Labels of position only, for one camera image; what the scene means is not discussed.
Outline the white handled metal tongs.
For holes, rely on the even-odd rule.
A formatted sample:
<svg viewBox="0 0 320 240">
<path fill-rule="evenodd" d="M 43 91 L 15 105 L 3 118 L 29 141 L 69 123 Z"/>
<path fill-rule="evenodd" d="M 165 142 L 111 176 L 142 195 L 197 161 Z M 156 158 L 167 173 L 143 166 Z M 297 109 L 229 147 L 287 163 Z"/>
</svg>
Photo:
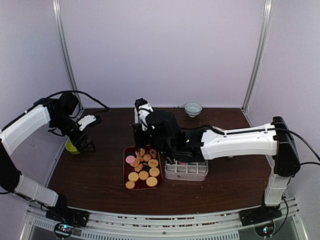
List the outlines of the white handled metal tongs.
<svg viewBox="0 0 320 240">
<path fill-rule="evenodd" d="M 138 159 L 143 159 L 143 156 L 145 155 L 144 146 L 144 140 L 138 140 L 135 142 L 135 154 Z"/>
</svg>

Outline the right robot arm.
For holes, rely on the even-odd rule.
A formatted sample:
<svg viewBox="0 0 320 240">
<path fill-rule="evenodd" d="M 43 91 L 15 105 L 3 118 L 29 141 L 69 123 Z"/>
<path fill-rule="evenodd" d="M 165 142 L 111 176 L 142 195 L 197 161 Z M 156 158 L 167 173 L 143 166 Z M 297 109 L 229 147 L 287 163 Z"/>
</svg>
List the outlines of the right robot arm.
<svg viewBox="0 0 320 240">
<path fill-rule="evenodd" d="M 262 204 L 239 212 L 243 226 L 281 217 L 284 191 L 301 168 L 294 138 L 280 116 L 274 117 L 271 123 L 251 128 L 222 130 L 206 125 L 186 129 L 178 125 L 173 113 L 142 107 L 135 111 L 133 135 L 137 149 L 150 145 L 168 164 L 234 156 L 271 156 L 273 163 Z"/>
</svg>

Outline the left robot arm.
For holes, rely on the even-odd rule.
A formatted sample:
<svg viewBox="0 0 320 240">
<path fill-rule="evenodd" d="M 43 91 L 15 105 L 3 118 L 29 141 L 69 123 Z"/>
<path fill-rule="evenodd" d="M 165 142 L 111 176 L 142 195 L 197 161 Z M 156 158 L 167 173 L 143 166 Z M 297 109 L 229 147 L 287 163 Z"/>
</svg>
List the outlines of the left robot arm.
<svg viewBox="0 0 320 240">
<path fill-rule="evenodd" d="M 77 91 L 63 90 L 37 100 L 29 109 L 0 130 L 0 186 L 6 194 L 17 195 L 46 208 L 46 217 L 73 227 L 86 227 L 89 212 L 68 206 L 67 197 L 58 193 L 31 176 L 40 170 L 42 160 L 47 161 L 52 152 L 44 148 L 47 142 L 36 140 L 35 153 L 27 149 L 32 135 L 45 126 L 59 137 L 68 137 L 79 153 L 94 153 L 94 141 L 86 134 L 87 127 L 102 122 L 98 115 L 89 114 L 75 120 L 72 114 L 80 103 Z"/>
</svg>

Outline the green plastic bowl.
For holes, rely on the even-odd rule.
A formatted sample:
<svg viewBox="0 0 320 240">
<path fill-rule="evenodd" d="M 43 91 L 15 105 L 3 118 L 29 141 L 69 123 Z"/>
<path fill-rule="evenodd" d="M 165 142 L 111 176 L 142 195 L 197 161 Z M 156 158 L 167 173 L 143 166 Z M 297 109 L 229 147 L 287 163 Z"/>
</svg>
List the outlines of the green plastic bowl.
<svg viewBox="0 0 320 240">
<path fill-rule="evenodd" d="M 78 155 L 80 152 L 77 150 L 77 148 L 72 144 L 71 140 L 68 139 L 67 142 L 65 143 L 65 149 L 73 154 L 73 155 Z"/>
</svg>

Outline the brown flower cookie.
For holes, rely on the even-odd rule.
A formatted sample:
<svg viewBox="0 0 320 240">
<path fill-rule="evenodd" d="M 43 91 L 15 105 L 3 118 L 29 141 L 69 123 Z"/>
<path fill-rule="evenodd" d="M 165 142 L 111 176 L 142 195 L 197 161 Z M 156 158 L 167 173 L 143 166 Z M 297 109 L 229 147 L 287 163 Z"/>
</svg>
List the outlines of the brown flower cookie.
<svg viewBox="0 0 320 240">
<path fill-rule="evenodd" d="M 150 156 L 153 158 L 153 159 L 156 159 L 157 158 L 157 151 L 155 149 L 151 149 L 149 151 L 149 154 Z"/>
</svg>

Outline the round cookie with pink cross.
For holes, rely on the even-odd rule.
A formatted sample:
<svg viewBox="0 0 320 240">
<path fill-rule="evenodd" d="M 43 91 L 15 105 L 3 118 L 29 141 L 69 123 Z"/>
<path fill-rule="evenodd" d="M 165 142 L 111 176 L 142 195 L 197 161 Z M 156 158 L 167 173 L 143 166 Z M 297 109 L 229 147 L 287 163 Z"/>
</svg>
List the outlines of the round cookie with pink cross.
<svg viewBox="0 0 320 240">
<path fill-rule="evenodd" d="M 151 159 L 148 161 L 148 166 L 150 168 L 157 168 L 159 165 L 159 161 L 157 159 Z"/>
</svg>

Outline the dark red cookie tray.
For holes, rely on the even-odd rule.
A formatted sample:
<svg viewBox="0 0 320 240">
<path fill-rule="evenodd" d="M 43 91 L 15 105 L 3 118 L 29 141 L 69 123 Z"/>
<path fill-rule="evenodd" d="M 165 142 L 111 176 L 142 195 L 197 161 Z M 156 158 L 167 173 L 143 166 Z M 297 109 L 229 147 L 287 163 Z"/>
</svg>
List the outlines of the dark red cookie tray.
<svg viewBox="0 0 320 240">
<path fill-rule="evenodd" d="M 160 153 L 146 146 L 127 147 L 123 152 L 123 183 L 127 190 L 157 189 L 162 186 Z"/>
</svg>

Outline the dotted round cookie right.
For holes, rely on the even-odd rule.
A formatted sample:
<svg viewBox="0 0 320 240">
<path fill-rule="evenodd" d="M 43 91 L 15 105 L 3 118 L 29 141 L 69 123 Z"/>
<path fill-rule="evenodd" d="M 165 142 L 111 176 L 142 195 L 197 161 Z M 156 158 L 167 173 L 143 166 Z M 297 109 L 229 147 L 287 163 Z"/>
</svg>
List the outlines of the dotted round cookie right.
<svg viewBox="0 0 320 240">
<path fill-rule="evenodd" d="M 158 177 L 160 175 L 160 170 L 157 167 L 152 167 L 149 169 L 149 175 L 151 177 Z"/>
</svg>

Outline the smooth round tan cookie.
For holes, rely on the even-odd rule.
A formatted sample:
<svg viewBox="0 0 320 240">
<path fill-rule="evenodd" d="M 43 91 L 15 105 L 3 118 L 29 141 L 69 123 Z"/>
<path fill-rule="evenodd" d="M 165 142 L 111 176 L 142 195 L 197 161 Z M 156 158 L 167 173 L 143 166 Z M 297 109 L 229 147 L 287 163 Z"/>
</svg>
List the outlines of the smooth round tan cookie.
<svg viewBox="0 0 320 240">
<path fill-rule="evenodd" d="M 139 172 L 138 177 L 140 180 L 145 181 L 149 178 L 149 173 L 145 170 Z"/>
</svg>

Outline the white divided cookie tin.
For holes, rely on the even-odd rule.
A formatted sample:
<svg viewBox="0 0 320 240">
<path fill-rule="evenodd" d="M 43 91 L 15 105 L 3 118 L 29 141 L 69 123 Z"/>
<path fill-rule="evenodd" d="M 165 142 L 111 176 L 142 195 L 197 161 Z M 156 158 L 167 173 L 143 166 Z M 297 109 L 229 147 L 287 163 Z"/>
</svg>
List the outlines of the white divided cookie tin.
<svg viewBox="0 0 320 240">
<path fill-rule="evenodd" d="M 208 161 L 165 164 L 165 177 L 168 180 L 203 182 L 209 172 Z"/>
</svg>

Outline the large round tan cookie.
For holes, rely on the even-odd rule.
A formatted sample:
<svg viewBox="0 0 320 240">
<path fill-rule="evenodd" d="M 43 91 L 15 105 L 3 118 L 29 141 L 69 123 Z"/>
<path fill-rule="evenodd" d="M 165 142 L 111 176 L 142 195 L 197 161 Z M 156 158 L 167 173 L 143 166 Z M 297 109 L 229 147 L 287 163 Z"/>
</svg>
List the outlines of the large round tan cookie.
<svg viewBox="0 0 320 240">
<path fill-rule="evenodd" d="M 157 184 L 158 184 L 158 180 L 157 180 L 157 178 L 154 177 L 154 176 L 148 177 L 148 178 L 146 179 L 146 185 L 147 185 L 148 187 L 153 188 L 153 187 L 155 187 Z"/>
</svg>

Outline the pale blue ceramic bowl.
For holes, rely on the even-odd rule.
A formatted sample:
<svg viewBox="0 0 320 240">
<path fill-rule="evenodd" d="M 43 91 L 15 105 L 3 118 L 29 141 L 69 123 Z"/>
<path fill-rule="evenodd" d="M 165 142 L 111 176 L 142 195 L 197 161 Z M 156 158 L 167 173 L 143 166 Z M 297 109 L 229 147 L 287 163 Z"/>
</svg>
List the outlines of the pale blue ceramic bowl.
<svg viewBox="0 0 320 240">
<path fill-rule="evenodd" d="M 183 108 L 185 113 L 191 118 L 195 118 L 203 110 L 203 107 L 197 102 L 187 102 L 184 104 Z"/>
</svg>

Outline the bottom left round cookie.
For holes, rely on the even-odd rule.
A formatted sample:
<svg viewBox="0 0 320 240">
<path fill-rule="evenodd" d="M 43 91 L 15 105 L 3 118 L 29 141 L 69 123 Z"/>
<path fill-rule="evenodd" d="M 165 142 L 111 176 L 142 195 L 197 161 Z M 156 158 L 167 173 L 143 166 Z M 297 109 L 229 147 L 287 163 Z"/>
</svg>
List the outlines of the bottom left round cookie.
<svg viewBox="0 0 320 240">
<path fill-rule="evenodd" d="M 125 187 L 128 189 L 128 190 L 132 190 L 135 188 L 135 182 L 134 181 L 127 181 L 125 183 Z"/>
</svg>

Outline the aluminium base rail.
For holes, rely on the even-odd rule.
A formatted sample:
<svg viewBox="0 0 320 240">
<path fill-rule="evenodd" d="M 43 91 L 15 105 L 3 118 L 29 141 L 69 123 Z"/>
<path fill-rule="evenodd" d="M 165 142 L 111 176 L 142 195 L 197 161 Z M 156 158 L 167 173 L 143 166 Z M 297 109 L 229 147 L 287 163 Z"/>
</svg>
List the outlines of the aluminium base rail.
<svg viewBox="0 0 320 240">
<path fill-rule="evenodd" d="M 68 240 L 263 240 L 262 230 L 274 224 L 272 240 L 309 240 L 294 197 L 280 205 L 282 216 L 244 226 L 238 210 L 176 215 L 138 215 L 89 211 L 86 227 Z"/>
</svg>

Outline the right aluminium frame post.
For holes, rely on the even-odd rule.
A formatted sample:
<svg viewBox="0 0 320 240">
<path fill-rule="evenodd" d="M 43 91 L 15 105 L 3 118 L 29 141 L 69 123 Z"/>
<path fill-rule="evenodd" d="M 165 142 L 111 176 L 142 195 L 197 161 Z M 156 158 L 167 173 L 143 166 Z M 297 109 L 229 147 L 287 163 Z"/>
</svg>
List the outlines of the right aluminium frame post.
<svg viewBox="0 0 320 240">
<path fill-rule="evenodd" d="M 273 5 L 274 5 L 273 0 L 264 1 L 264 8 L 263 8 L 258 45 L 256 49 L 256 54 L 254 58 L 254 63 L 253 63 L 253 67 L 250 75 L 248 88 L 247 88 L 244 102 L 242 105 L 242 111 L 246 114 L 248 114 L 250 111 L 250 106 L 252 105 L 253 98 L 256 92 L 256 88 L 257 88 L 259 77 L 262 70 L 262 60 L 263 60 L 264 52 L 267 47 L 267 41 L 269 38 Z"/>
</svg>

